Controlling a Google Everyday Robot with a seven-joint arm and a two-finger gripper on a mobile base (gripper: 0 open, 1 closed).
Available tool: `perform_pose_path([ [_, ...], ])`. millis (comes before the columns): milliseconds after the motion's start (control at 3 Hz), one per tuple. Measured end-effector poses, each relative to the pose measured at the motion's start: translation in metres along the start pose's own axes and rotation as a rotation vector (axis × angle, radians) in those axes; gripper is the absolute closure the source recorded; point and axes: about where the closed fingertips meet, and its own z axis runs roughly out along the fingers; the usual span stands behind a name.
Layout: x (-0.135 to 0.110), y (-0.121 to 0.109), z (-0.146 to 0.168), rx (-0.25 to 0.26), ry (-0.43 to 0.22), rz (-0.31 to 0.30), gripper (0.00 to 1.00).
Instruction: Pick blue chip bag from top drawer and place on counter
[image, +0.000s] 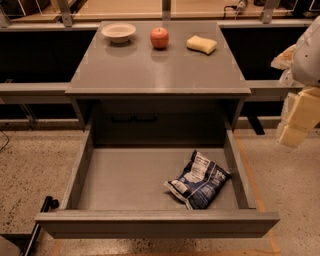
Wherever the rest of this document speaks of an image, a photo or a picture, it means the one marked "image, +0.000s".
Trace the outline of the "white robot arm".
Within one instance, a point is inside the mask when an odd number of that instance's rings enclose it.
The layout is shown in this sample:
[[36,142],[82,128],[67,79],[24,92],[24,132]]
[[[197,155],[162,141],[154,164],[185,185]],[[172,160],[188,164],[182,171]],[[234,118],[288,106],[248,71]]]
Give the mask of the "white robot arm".
[[283,71],[279,83],[304,86],[285,99],[278,125],[279,144],[296,148],[320,123],[320,17],[317,17],[298,41],[280,53],[271,66]]

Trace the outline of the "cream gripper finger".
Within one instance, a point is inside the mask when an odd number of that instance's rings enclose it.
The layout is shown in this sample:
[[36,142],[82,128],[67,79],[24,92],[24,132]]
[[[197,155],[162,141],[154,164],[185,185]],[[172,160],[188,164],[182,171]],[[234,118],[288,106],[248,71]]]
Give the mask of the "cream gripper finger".
[[278,125],[278,143],[296,148],[319,123],[320,88],[307,87],[298,94],[289,93]]
[[295,44],[289,46],[287,49],[285,49],[282,53],[280,53],[272,60],[271,66],[280,70],[288,69],[292,63],[295,48]]

